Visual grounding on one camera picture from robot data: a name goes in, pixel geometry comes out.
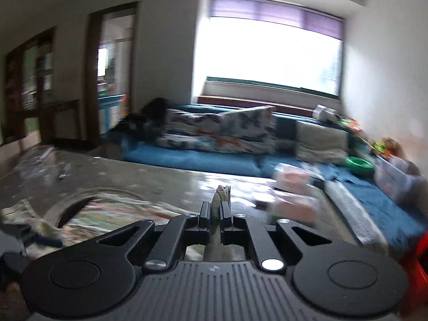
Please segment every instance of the ribbed plastic surface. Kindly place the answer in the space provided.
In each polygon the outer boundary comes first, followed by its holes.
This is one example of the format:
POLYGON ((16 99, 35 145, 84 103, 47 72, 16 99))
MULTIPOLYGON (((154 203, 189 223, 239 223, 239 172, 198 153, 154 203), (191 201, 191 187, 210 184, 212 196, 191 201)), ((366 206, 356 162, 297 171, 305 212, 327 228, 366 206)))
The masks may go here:
MULTIPOLYGON (((33 315, 30 321, 49 320, 33 315)), ((170 272, 149 275, 117 309, 89 320, 127 321, 323 321, 338 320, 310 309, 279 275, 249 261, 179 261, 170 272)), ((393 315, 379 318, 397 321, 393 315)))

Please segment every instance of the red stool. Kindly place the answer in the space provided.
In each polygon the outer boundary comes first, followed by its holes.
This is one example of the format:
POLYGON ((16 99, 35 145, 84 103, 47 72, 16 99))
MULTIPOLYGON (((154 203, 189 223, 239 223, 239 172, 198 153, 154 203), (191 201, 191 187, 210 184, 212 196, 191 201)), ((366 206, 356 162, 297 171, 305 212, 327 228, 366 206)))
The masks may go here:
POLYGON ((428 233, 418 242, 416 250, 401 262, 407 273, 409 287, 400 309, 407 316, 428 303, 428 233))

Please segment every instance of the plastic container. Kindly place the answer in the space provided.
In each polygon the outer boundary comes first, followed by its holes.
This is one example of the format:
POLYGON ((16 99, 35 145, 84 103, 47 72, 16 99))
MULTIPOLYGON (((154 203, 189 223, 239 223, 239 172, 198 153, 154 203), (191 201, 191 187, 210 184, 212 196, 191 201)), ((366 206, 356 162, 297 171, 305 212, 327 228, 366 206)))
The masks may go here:
POLYGON ((270 213, 275 218, 287 218, 304 224, 313 224, 318 217, 318 199, 282 191, 274 191, 275 201, 270 213))
POLYGON ((414 205, 426 183, 421 174, 406 174, 383 158, 379 158, 376 164, 374 181, 399 206, 414 205))
POLYGON ((391 155, 389 157, 389 163, 395 166, 398 170, 401 170, 405 174, 417 174, 418 168, 412 162, 401 159, 400 157, 391 155))
POLYGON ((273 172, 273 185, 277 189, 303 196, 312 194, 310 178, 312 173, 293 165, 279 163, 273 172))

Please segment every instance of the dark cloth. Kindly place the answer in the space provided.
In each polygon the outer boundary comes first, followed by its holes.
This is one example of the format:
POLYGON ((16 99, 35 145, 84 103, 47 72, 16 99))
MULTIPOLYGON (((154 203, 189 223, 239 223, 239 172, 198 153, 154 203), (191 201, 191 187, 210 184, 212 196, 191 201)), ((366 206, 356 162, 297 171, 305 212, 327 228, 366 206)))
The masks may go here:
POLYGON ((140 113, 130 113, 111 131, 129 134, 138 141, 153 141, 162 134, 168 101, 157 97, 145 105, 140 113))

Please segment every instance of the clear plastic bag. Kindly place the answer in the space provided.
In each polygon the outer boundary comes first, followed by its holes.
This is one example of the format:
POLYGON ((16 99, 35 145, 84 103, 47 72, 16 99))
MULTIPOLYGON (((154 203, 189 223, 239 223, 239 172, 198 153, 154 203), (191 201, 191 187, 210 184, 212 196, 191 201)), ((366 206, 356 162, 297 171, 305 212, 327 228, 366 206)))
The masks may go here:
POLYGON ((314 197, 277 190, 273 195, 275 201, 270 207, 273 216, 303 223, 314 223, 318 217, 320 205, 314 197))
POLYGON ((312 194, 309 180, 312 174, 302 168, 293 165, 279 163, 273 172, 273 179, 276 180, 275 188, 303 196, 312 194))
POLYGON ((23 180, 44 173, 50 166, 55 165, 55 149, 53 146, 39 146, 31 149, 20 158, 14 168, 23 180))

